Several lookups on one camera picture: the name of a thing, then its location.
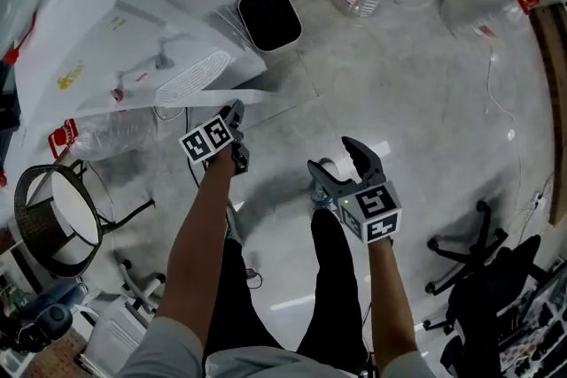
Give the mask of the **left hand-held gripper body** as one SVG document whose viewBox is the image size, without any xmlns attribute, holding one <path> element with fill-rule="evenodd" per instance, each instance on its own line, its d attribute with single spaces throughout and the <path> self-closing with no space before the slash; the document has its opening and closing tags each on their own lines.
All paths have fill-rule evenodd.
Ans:
<svg viewBox="0 0 567 378">
<path fill-rule="evenodd" d="M 210 162 L 217 153 L 229 148 L 235 163 L 235 175 L 248 171 L 249 151 L 239 130 L 244 118 L 243 106 L 223 106 L 211 119 L 193 128 L 179 139 L 192 165 Z"/>
</svg>

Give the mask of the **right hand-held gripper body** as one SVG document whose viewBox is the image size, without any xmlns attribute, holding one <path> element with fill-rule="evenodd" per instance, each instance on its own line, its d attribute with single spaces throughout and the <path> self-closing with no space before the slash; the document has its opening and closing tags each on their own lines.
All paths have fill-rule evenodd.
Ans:
<svg viewBox="0 0 567 378">
<path fill-rule="evenodd" d="M 392 181 L 364 184 L 345 196 L 330 196 L 339 220 L 362 242 L 393 236 L 400 228 L 401 203 Z"/>
</svg>

